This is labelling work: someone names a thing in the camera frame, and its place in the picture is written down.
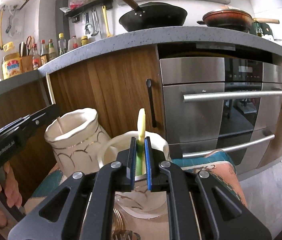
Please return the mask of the person's left hand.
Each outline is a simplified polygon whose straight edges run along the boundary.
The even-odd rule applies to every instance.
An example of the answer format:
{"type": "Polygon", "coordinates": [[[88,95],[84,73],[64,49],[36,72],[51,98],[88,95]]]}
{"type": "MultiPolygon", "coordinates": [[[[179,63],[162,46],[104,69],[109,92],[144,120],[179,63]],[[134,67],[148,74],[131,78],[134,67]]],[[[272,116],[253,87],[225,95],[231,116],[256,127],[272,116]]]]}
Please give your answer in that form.
{"type": "MultiPolygon", "coordinates": [[[[15,179],[14,172],[10,163],[7,161],[3,165],[3,169],[6,175],[6,180],[4,183],[4,193],[6,195],[6,203],[8,207],[20,208],[22,204],[22,196],[18,189],[18,182],[15,179]]],[[[8,220],[5,214],[0,210],[0,229],[6,227],[8,220]]]]}

